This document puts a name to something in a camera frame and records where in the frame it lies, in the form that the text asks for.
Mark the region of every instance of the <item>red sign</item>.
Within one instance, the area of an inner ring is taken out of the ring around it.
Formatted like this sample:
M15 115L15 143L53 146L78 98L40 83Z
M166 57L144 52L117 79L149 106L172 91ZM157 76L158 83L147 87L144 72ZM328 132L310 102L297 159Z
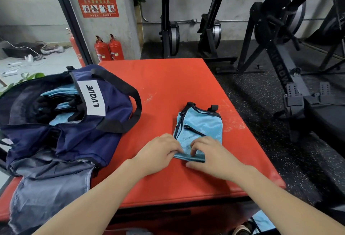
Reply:
M78 0L84 18L119 17L116 0Z

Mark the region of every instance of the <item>red fire extinguisher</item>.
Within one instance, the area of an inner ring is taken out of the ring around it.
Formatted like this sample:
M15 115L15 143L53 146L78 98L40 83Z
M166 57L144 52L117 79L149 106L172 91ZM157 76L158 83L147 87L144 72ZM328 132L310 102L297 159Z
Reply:
M111 58L113 60L124 60L123 52L122 52L122 46L120 41L116 40L116 37L114 37L112 34L110 34L110 41L108 43Z
M69 37L69 41L71 42L71 45L72 45L72 47L73 47L73 49L74 49L74 51L75 51L75 53L76 53L76 55L77 55L77 57L78 57L78 60L79 60L79 62L80 62L80 65L81 65L82 67L85 67L84 60L83 60L83 58L82 58L82 56L81 56L81 54L80 54L80 51L79 51L79 49L78 49L77 44L75 43L75 39L74 39L74 37L73 37L73 34L72 34L72 32L70 31L70 29L67 29L67 30L68 30L69 34L71 35L71 36Z
M108 49L108 44L103 42L99 36L96 36L96 38L97 40L95 43L95 50L98 56L98 60L100 62L104 60L112 60Z

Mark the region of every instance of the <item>concrete wall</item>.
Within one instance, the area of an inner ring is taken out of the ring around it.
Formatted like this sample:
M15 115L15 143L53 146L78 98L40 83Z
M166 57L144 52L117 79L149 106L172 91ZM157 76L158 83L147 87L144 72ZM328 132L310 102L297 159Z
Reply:
M69 41L58 0L0 0L0 37L12 43Z
M140 46L133 0L116 0L118 18L84 18L77 0L70 0L78 19L81 31L94 62L97 55L94 50L95 35L108 41L109 34L121 41L125 59L140 59Z
M162 12L161 0L146 0L142 4L142 13L149 21L160 21ZM254 2L264 0L223 0L217 19L219 20L248 20L249 10ZM170 20L188 20L192 18L201 20L201 15L207 13L211 0L170 0ZM332 6L331 0L308 0L305 19L324 18ZM309 36L321 24L322 21L304 21L297 33L299 37ZM181 41L199 40L197 30L199 24L179 24ZM243 39L247 27L246 21L223 22L222 39ZM160 24L144 25L145 41L160 41L158 32Z

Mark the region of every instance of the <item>black strap inside bag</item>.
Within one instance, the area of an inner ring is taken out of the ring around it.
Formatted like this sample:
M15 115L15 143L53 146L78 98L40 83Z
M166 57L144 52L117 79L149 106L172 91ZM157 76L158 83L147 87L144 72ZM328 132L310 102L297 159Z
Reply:
M133 112L132 117L127 120L124 123L121 123L119 120L110 120L104 118L100 124L96 127L98 130L104 131L104 132L111 132L111 133L126 133L131 128L134 127L134 125L139 121L141 116L141 100L140 95L138 91L129 85L127 82L123 81L113 73L104 70L104 69L97 69L94 68L91 70L91 76L93 78L101 78L113 86L115 86L119 91L122 93L131 96L134 98L135 103L137 105L136 110Z

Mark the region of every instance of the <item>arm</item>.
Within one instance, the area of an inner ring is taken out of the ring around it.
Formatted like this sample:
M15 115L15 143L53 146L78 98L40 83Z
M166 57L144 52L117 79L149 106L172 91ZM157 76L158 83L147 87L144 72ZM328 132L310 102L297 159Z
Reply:
M201 137L191 146L192 155L201 150L206 161L188 162L187 167L239 185L282 235L345 234L343 225L276 186L256 168L241 163L218 141Z
M183 152L170 134L147 143L109 177L64 207L34 235L103 234L127 193L143 177L167 167L176 152Z

